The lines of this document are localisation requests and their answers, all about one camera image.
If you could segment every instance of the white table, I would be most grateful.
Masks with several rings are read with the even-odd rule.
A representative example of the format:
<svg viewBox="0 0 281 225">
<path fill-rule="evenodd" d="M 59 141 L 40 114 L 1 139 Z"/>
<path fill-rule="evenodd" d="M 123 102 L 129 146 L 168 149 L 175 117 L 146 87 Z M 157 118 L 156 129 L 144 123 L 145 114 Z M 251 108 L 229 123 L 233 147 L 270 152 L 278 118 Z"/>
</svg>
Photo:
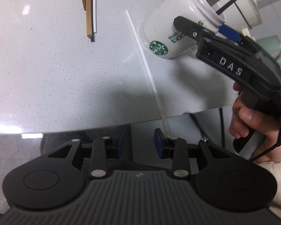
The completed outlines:
<svg viewBox="0 0 281 225">
<path fill-rule="evenodd" d="M 81 0 L 0 0 L 0 133 L 92 129 L 159 119 L 137 30 L 162 0 L 97 0 L 86 37 Z M 185 54 L 147 49 L 167 117 L 232 104 L 232 81 Z"/>
</svg>

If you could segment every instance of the screw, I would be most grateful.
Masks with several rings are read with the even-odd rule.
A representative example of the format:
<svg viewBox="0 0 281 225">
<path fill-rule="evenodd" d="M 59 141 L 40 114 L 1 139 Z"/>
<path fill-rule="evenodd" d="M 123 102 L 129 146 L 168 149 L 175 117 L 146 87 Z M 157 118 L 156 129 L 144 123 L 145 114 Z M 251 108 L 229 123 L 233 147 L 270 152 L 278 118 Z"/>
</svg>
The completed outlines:
<svg viewBox="0 0 281 225">
<path fill-rule="evenodd" d="M 93 177 L 99 178 L 106 175 L 106 172 L 102 169 L 95 169 L 90 173 Z"/>
<path fill-rule="evenodd" d="M 183 169 L 178 169 L 178 170 L 174 171 L 174 175 L 179 178 L 186 177 L 188 174 L 189 174 L 189 172 L 186 170 L 183 170 Z"/>
<path fill-rule="evenodd" d="M 209 141 L 209 139 L 208 139 L 208 138 L 201 138 L 201 141 L 204 142 L 204 143 L 206 143 L 206 142 Z"/>
</svg>

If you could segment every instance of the white straw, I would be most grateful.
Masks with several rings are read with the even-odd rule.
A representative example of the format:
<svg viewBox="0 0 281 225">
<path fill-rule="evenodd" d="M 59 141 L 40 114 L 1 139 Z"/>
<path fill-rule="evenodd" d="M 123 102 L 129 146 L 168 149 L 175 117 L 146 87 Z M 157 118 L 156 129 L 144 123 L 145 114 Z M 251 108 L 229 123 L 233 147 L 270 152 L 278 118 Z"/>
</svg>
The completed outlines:
<svg viewBox="0 0 281 225">
<path fill-rule="evenodd" d="M 93 0 L 93 27 L 94 33 L 97 33 L 97 0 Z"/>
<path fill-rule="evenodd" d="M 153 90 L 153 93 L 154 93 L 154 97 L 155 97 L 155 100 L 156 100 L 156 103 L 157 103 L 157 106 L 158 106 L 158 110 L 159 110 L 159 113 L 160 113 L 160 117 L 161 117 L 161 120 L 163 122 L 163 125 L 164 125 L 164 128 L 165 128 L 165 134 L 167 137 L 170 137 L 171 136 L 171 133 L 170 133 L 170 127 L 169 127 L 169 124 L 167 122 L 167 118 L 164 114 L 164 110 L 163 110 L 163 105 L 162 105 L 162 101 L 160 99 L 160 96 L 157 92 L 157 89 L 156 89 L 156 86 L 155 86 L 155 82 L 154 82 L 154 79 L 153 79 L 153 76 L 152 76 L 152 73 L 151 73 L 151 70 L 149 68 L 149 65 L 148 65 L 148 62 L 147 62 L 147 59 L 145 57 L 145 54 L 143 52 L 143 48 L 141 46 L 141 42 L 140 42 L 140 39 L 138 38 L 138 35 L 137 35 L 137 32 L 135 30 L 135 27 L 132 23 L 132 20 L 131 20 L 131 17 L 129 15 L 129 12 L 128 10 L 126 10 L 126 14 L 127 14 L 127 17 L 128 17 L 128 20 L 129 20 L 129 23 L 130 23 L 130 26 L 131 26 L 131 29 L 132 29 L 132 32 L 134 34 L 134 37 L 135 37 L 135 40 L 136 40 L 136 43 L 138 45 L 138 49 L 140 51 L 140 55 L 141 55 L 141 58 L 143 60 L 143 64 L 145 66 L 145 69 L 146 69 L 146 72 L 147 72 L 147 75 L 148 75 L 148 78 L 149 78 L 149 81 L 150 81 L 150 84 L 151 84 L 151 87 L 152 87 L 152 90 Z"/>
</svg>

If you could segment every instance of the green circular logo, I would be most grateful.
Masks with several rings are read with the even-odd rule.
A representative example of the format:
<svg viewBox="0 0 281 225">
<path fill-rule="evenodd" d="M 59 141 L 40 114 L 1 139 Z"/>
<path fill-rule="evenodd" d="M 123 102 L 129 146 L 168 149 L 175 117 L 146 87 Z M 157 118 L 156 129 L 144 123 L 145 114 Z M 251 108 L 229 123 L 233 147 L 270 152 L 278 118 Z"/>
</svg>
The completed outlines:
<svg viewBox="0 0 281 225">
<path fill-rule="evenodd" d="M 157 40 L 151 41 L 149 48 L 157 56 L 164 56 L 169 52 L 168 48 Z"/>
</svg>

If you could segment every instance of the tiled floor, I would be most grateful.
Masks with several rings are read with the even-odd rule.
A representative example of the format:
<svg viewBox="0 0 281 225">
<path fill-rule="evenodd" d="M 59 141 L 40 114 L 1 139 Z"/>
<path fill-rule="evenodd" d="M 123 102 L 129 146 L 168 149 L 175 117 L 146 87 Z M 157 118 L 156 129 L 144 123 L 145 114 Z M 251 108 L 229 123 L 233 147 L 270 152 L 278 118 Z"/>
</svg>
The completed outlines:
<svg viewBox="0 0 281 225">
<path fill-rule="evenodd" d="M 40 155 L 41 138 L 23 139 L 22 135 L 0 135 L 0 212 L 8 209 L 2 181 L 12 169 Z"/>
</svg>

